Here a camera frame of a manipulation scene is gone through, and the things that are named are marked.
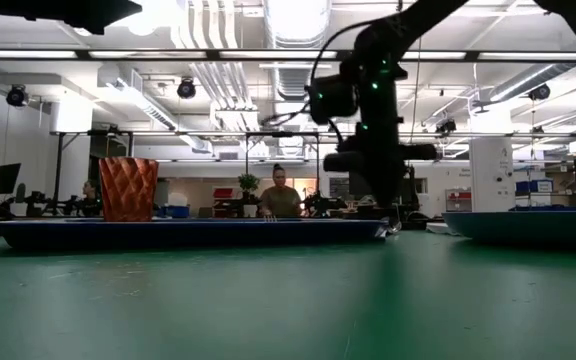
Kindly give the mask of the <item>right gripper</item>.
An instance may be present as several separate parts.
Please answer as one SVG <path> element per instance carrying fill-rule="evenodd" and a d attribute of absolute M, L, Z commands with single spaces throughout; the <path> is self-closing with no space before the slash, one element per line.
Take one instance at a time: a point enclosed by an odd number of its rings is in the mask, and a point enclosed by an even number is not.
<path fill-rule="evenodd" d="M 387 233 L 398 233 L 403 228 L 399 205 L 405 172 L 395 180 L 394 195 L 391 172 L 401 172 L 407 160 L 436 158 L 433 144 L 401 143 L 397 123 L 358 122 L 355 133 L 340 142 L 335 153 L 325 156 L 323 168 L 327 172 L 356 172 L 352 174 L 352 194 L 359 200 L 359 218 L 380 220 Z M 387 172 L 368 177 L 362 174 L 374 171 Z"/>

